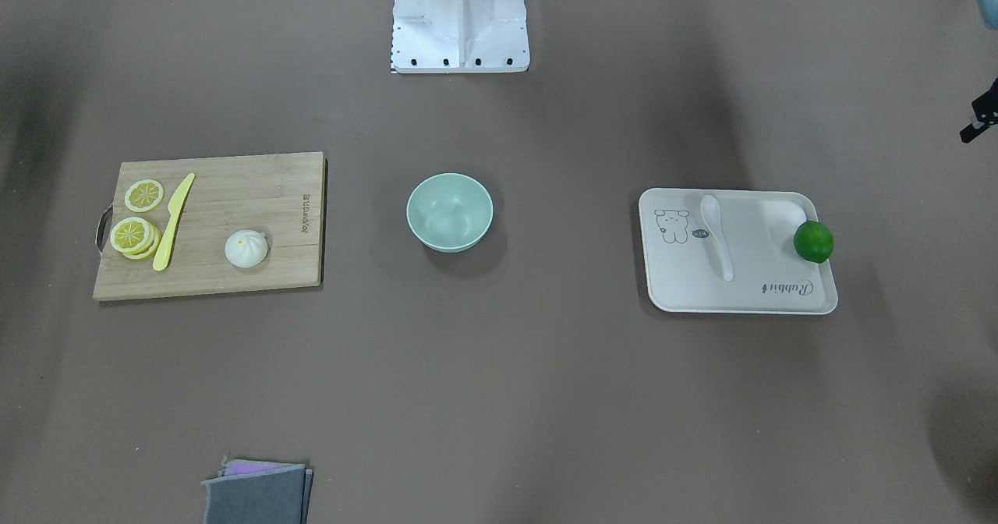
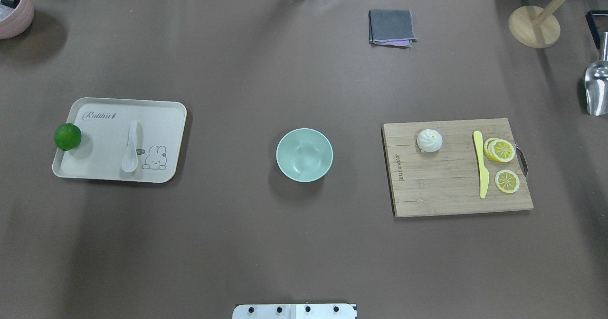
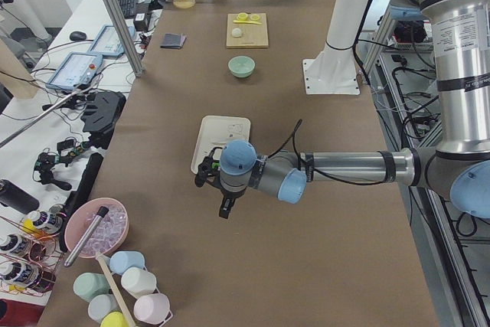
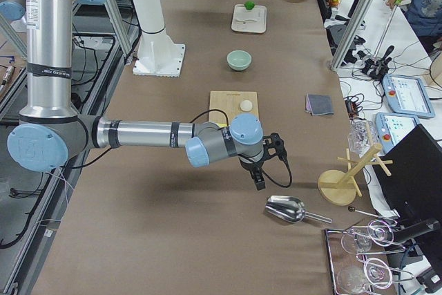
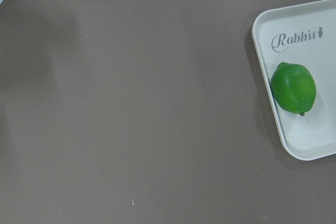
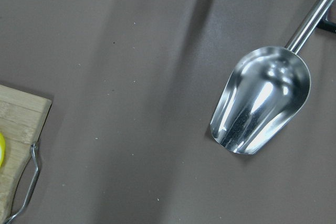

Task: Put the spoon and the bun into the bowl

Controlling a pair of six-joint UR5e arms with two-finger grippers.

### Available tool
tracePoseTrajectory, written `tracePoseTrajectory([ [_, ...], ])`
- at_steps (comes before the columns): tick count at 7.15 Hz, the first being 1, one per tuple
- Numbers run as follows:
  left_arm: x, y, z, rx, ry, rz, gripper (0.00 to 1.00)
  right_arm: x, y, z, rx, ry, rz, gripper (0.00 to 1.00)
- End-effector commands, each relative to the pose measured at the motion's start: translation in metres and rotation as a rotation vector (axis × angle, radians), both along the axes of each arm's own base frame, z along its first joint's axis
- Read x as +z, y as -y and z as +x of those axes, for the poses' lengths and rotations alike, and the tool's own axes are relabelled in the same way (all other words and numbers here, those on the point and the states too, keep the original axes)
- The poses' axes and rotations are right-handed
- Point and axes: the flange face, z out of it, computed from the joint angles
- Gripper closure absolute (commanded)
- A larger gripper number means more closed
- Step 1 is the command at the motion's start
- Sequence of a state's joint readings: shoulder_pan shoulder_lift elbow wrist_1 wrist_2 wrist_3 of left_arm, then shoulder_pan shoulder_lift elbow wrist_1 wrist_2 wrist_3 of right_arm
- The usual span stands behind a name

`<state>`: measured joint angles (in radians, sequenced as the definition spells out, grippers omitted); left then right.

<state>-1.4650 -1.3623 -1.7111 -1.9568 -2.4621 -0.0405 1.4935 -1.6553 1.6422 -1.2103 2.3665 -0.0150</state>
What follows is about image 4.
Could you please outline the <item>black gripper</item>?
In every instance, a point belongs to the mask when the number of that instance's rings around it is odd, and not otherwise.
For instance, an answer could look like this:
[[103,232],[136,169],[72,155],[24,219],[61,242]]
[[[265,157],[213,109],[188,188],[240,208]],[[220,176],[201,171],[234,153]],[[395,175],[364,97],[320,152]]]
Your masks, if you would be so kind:
[[241,166],[250,172],[251,178],[254,181],[258,191],[265,189],[265,178],[262,173],[263,160],[255,161],[254,159],[240,154],[238,156]]

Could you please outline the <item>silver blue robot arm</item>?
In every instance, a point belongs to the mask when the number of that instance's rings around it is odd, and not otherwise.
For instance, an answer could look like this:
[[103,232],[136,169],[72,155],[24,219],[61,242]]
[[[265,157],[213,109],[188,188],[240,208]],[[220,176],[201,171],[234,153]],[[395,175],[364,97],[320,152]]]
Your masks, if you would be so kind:
[[78,113],[71,104],[74,2],[26,0],[28,101],[7,140],[15,162],[46,172],[93,148],[183,147],[195,167],[239,157],[256,188],[264,189],[261,167],[267,146],[261,124],[252,114],[241,114],[219,127],[213,123],[125,122]]

